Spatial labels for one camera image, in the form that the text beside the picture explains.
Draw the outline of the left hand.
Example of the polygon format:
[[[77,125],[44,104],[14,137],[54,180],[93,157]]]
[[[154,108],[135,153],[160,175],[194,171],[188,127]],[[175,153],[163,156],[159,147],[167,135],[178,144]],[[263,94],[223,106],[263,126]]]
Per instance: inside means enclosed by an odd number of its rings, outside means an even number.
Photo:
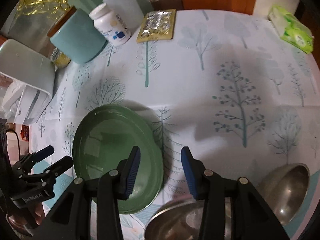
[[[36,203],[28,207],[28,211],[23,213],[21,210],[10,211],[6,215],[7,222],[19,239],[31,239],[31,234],[26,230],[26,225],[35,222],[41,225],[45,218],[42,203]]]

